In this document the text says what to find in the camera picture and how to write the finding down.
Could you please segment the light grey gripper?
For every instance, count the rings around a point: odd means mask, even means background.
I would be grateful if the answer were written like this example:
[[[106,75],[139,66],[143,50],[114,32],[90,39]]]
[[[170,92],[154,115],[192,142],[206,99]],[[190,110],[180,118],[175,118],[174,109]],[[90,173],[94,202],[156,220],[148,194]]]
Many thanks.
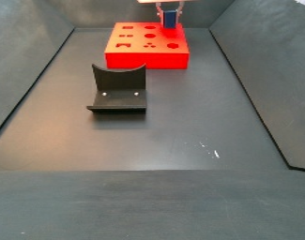
[[[136,0],[138,3],[155,3],[155,9],[156,9],[156,16],[159,17],[159,20],[163,18],[163,10],[162,10],[162,3],[171,3],[178,2],[178,7],[175,10],[176,17],[182,14],[182,9],[184,7],[184,2],[194,2],[199,0]]]

